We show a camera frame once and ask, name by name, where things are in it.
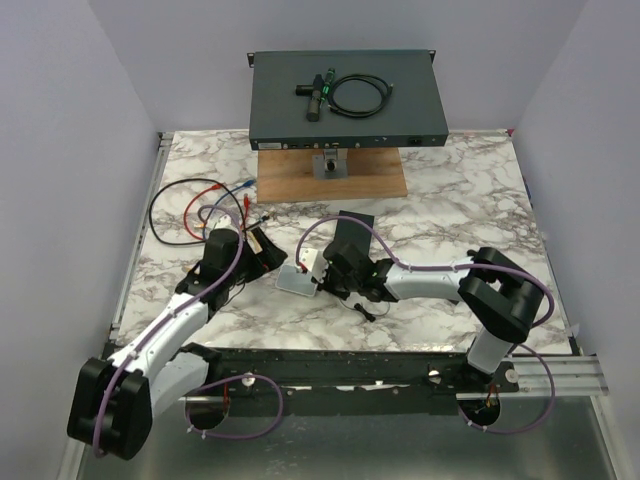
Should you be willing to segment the white grey small switch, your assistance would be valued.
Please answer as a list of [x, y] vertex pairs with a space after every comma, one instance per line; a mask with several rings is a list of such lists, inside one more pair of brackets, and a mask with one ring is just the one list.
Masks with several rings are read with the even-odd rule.
[[309, 272], [302, 272], [293, 265], [283, 265], [278, 273], [275, 286], [288, 293], [314, 297], [317, 284]]

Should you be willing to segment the black power adapter with cable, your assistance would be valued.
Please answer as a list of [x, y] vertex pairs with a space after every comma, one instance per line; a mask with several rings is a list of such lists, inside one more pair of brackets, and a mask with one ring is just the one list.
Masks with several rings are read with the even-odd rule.
[[372, 302], [356, 293], [352, 293], [346, 299], [338, 298], [337, 301], [344, 309], [359, 314], [370, 323], [385, 317], [391, 309], [390, 302]]

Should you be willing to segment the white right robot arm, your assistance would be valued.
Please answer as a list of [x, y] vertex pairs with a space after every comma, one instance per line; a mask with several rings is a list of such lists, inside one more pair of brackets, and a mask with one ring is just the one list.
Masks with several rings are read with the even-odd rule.
[[358, 294], [373, 303], [465, 303], [482, 325], [459, 370], [462, 384], [474, 392], [493, 384], [503, 358], [527, 340], [547, 294], [543, 284], [491, 247], [450, 264], [409, 266], [391, 258], [372, 261], [356, 246], [334, 241], [302, 264], [341, 299]]

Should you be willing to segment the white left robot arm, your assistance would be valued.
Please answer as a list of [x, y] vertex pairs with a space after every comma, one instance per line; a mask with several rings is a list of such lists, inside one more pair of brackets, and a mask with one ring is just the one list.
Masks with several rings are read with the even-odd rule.
[[106, 359], [81, 367], [67, 435], [99, 455], [133, 458], [154, 419], [190, 390], [214, 393], [220, 368], [183, 343], [226, 304], [231, 290], [281, 267], [286, 253], [260, 230], [214, 230], [202, 258], [178, 283], [167, 306], [137, 337]]

